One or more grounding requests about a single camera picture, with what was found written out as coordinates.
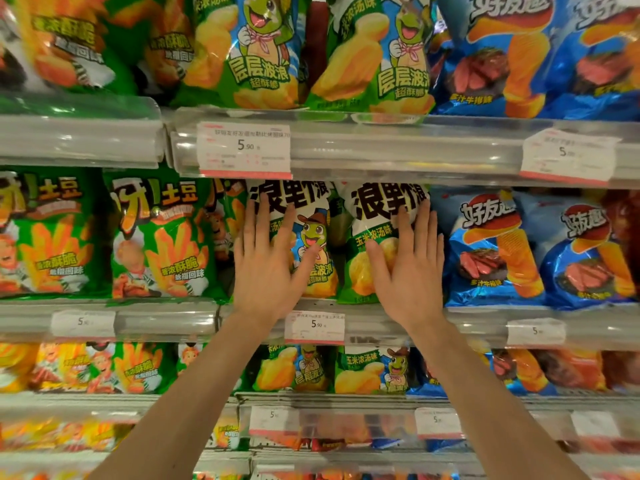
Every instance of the pink neckerchief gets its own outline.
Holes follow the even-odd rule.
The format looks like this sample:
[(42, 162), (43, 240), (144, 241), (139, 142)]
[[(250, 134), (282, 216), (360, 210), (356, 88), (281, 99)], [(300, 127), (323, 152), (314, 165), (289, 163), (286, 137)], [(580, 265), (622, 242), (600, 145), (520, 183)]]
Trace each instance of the pink neckerchief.
[(246, 27), (249, 29), (249, 37), (251, 37), (250, 44), (256, 43), (256, 42), (260, 43), (260, 48), (265, 54), (269, 53), (269, 46), (267, 45), (267, 42), (270, 42), (271, 40), (275, 39), (278, 35), (280, 35), (279, 30), (276, 30), (275, 32), (271, 32), (270, 34), (262, 35), (256, 32), (255, 30), (253, 30), (251, 26), (247, 25)]
[(404, 43), (404, 41), (399, 38), (398, 42), (400, 42), (400, 57), (405, 54), (409, 54), (411, 60), (413, 62), (418, 62), (418, 51), (422, 49), (424, 44), (422, 42), (414, 43), (413, 45), (409, 45)]

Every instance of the person's left hand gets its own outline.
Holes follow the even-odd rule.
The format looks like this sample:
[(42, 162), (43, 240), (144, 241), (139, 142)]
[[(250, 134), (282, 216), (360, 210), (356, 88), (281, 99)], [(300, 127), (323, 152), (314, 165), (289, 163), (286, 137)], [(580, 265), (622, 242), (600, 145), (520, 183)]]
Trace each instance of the person's left hand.
[(234, 312), (265, 320), (269, 329), (296, 306), (307, 288), (320, 250), (314, 244), (304, 253), (296, 272), (293, 275), (289, 272), (295, 219), (295, 208), (289, 205), (278, 234), (270, 243), (269, 199), (266, 194), (261, 194), (257, 219), (255, 201), (250, 200), (246, 207), (244, 230), (234, 245)]

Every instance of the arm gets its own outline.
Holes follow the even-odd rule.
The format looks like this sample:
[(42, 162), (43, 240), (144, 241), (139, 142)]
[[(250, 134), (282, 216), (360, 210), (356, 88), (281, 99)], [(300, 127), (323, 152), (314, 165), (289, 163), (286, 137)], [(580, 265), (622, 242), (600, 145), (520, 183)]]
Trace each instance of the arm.
[(444, 238), (437, 236), (437, 217), (429, 213), (429, 201), (420, 207), (415, 234), (404, 208), (398, 227), (400, 243), (392, 275), (382, 249), (367, 241), (376, 293), (444, 387), (487, 476), (588, 480), (444, 318)]
[(295, 211), (287, 208), (270, 247), (266, 196), (262, 202), (257, 224), (255, 204), (249, 202), (244, 233), (236, 241), (234, 313), (90, 480), (191, 478), (236, 380), (273, 325), (298, 302), (315, 265), (317, 247), (309, 249), (290, 275)]

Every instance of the forearm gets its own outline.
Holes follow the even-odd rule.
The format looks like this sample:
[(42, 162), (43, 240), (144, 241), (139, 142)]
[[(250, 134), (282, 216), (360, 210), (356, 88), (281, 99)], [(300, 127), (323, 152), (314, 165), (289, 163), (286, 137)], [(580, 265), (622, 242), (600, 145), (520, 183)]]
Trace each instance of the forearm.
[(442, 318), (410, 335), (444, 387), (489, 478), (588, 479), (453, 324)]
[(191, 478), (227, 399), (269, 330), (231, 315), (90, 480)]

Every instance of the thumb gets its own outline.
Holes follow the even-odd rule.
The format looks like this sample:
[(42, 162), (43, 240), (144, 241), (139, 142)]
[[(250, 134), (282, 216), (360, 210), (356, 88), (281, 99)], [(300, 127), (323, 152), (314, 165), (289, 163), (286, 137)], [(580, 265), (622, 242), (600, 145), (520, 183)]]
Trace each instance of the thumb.
[(391, 275), (385, 261), (385, 254), (380, 245), (373, 239), (366, 242), (367, 255), (371, 261), (371, 275), (373, 277), (373, 286), (376, 289), (378, 297), (387, 293), (391, 287)]
[(314, 244), (308, 250), (306, 250), (305, 255), (302, 256), (302, 259), (300, 260), (300, 266), (298, 266), (298, 269), (295, 273), (293, 273), (293, 276), (291, 277), (291, 286), (297, 295), (296, 302), (307, 288), (309, 276), (311, 275), (311, 271), (313, 271), (313, 268), (316, 265), (316, 258), (319, 251), (320, 246), (318, 246), (317, 244)]

